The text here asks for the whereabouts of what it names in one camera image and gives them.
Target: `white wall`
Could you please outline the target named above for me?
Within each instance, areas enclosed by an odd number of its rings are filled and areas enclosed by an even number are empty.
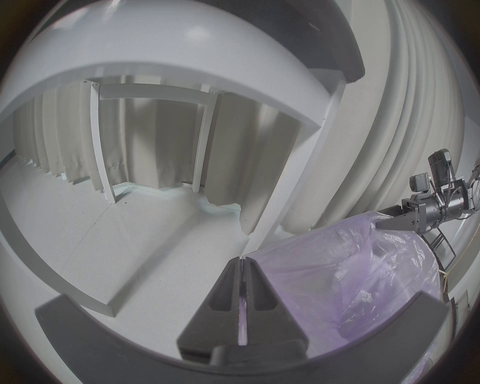
[[[13,144],[13,114],[0,125],[0,161],[15,149]]]

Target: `plastic bag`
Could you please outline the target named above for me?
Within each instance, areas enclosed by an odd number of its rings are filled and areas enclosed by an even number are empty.
[[[375,329],[418,291],[441,299],[432,251],[414,232],[377,230],[374,223],[388,217],[368,212],[249,255],[308,336],[309,357]]]

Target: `floor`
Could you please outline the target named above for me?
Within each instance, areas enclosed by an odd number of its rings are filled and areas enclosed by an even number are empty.
[[[109,205],[90,180],[76,185],[14,158],[0,191],[36,252],[63,278],[109,303],[122,336],[180,357],[175,340],[228,260],[248,240],[240,207],[217,207],[188,186],[116,186]]]

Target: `purple plastic bag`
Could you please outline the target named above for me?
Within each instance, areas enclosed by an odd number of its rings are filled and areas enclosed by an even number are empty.
[[[368,212],[248,255],[308,336],[309,357],[375,329],[418,291],[442,298],[432,251],[414,232],[377,230],[388,217]],[[418,378],[428,357],[404,382]]]

